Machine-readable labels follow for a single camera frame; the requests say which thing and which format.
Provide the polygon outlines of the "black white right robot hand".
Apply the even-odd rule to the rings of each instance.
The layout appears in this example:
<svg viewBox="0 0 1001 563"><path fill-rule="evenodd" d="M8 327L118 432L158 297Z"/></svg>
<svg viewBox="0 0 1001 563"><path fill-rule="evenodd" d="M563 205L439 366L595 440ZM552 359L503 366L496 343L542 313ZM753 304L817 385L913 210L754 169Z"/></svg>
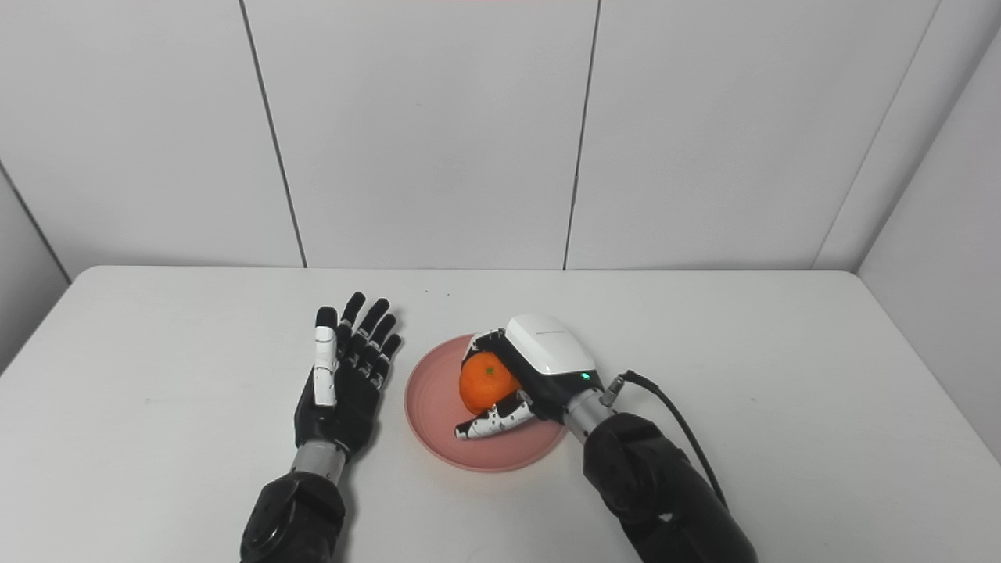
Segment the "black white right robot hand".
<svg viewBox="0 0 1001 563"><path fill-rule="evenodd" d="M596 361L552 316L522 314L474 335L461 370L485 375L493 389L472 419L455 425L457 439L486 439L537 419L564 425L585 443L615 413L603 404Z"/></svg>

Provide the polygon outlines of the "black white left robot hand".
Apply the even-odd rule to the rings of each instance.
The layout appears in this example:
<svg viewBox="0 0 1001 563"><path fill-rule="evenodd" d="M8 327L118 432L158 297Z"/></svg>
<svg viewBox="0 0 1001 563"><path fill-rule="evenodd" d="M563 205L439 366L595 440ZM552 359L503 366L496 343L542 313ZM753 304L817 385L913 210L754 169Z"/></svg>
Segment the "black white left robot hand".
<svg viewBox="0 0 1001 563"><path fill-rule="evenodd" d="M351 459L375 431L382 391L403 339L390 301L355 292L344 307L319 307L314 361L294 413L296 446L335 445Z"/></svg>

